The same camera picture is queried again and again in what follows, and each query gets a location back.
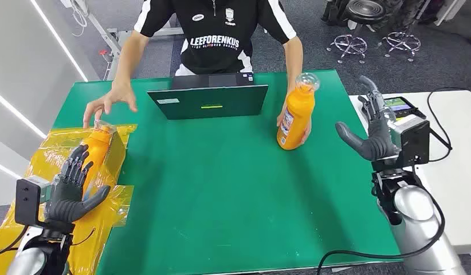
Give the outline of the person's right hand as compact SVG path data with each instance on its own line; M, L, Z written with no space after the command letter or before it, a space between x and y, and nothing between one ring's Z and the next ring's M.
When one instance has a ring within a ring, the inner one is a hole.
M109 114L114 103L124 102L132 112L137 112L136 97L134 95L130 81L112 82L111 90L104 96L89 102L85 107L83 115L83 128L88 128L91 117L99 120L102 114Z

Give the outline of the person's left hand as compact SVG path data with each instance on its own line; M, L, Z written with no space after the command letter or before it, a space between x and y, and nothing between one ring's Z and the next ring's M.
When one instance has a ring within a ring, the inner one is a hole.
M284 150L294 150L308 139L315 107L315 88L309 83L295 81L290 85L280 114L277 117L277 142Z

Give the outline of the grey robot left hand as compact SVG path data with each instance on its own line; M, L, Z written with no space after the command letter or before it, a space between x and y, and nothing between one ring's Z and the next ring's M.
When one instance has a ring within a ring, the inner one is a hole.
M64 162L61 171L54 177L50 200L45 206L46 221L73 223L108 196L110 186L101 187L93 197L83 199L83 187L93 161L86 162L89 156L88 145L75 148Z

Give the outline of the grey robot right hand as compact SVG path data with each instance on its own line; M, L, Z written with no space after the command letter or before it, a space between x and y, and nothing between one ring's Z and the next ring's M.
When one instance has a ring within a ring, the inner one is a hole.
M368 118L368 138L360 138L341 121L335 124L337 134L361 157L371 162L398 155L400 149L392 142L388 126L389 122L395 122L393 111L385 105L382 94L372 80L360 76L358 82L368 89L363 102Z

